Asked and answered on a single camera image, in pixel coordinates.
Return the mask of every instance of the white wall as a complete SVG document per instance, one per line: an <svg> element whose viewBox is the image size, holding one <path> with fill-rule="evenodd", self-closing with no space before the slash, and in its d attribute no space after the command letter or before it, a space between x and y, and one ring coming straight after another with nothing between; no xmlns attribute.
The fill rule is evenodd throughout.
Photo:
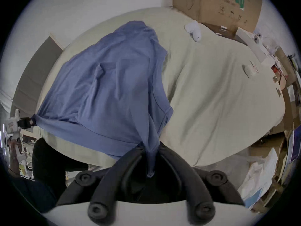
<svg viewBox="0 0 301 226"><path fill-rule="evenodd" d="M11 101L29 60L51 33L64 48L89 28L111 17L149 7L171 6L172 0L32 0L13 27L0 63L0 102ZM293 37L276 8L264 0L258 25L276 34L286 55L297 53Z"/></svg>

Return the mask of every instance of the blue shirt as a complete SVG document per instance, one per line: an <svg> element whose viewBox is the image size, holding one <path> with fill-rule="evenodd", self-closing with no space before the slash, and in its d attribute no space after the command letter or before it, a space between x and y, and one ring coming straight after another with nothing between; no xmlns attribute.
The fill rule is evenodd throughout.
<svg viewBox="0 0 301 226"><path fill-rule="evenodd" d="M39 111L44 130L119 158L143 142L152 175L159 135L173 110L162 85L167 51L131 21L66 62Z"/></svg>

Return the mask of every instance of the white toy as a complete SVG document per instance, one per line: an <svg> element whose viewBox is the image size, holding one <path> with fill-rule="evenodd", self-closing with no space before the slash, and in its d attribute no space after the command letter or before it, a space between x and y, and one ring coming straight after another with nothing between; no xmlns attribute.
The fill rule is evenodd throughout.
<svg viewBox="0 0 301 226"><path fill-rule="evenodd" d="M185 30L192 34L192 38L195 42L200 42L202 38L201 29L197 21L193 21L184 26Z"/></svg>

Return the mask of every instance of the black pants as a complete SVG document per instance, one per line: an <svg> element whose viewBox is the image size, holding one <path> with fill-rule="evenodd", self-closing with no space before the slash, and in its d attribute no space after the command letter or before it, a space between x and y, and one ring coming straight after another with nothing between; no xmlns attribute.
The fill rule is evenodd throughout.
<svg viewBox="0 0 301 226"><path fill-rule="evenodd" d="M51 187L57 199L66 189L66 171L84 171L87 169L88 164L59 153L43 138L36 141L32 153L33 176L35 180Z"/></svg>

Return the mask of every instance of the bed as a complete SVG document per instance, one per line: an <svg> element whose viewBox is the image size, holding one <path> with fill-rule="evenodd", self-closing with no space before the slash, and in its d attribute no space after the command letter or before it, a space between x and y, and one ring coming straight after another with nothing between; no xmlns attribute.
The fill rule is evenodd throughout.
<svg viewBox="0 0 301 226"><path fill-rule="evenodd" d="M160 140L191 166L213 164L231 156L264 136L285 112L273 71L261 65L252 51L236 41L220 37L199 24L202 38L196 43L184 30L191 18L173 8L148 8L111 18L91 28L56 61L41 91L38 111L61 66L74 55L129 21L152 27L168 54L162 81L174 113ZM259 73L248 78L243 66L252 62ZM111 157L55 137L34 127L37 138L75 160L110 167Z"/></svg>

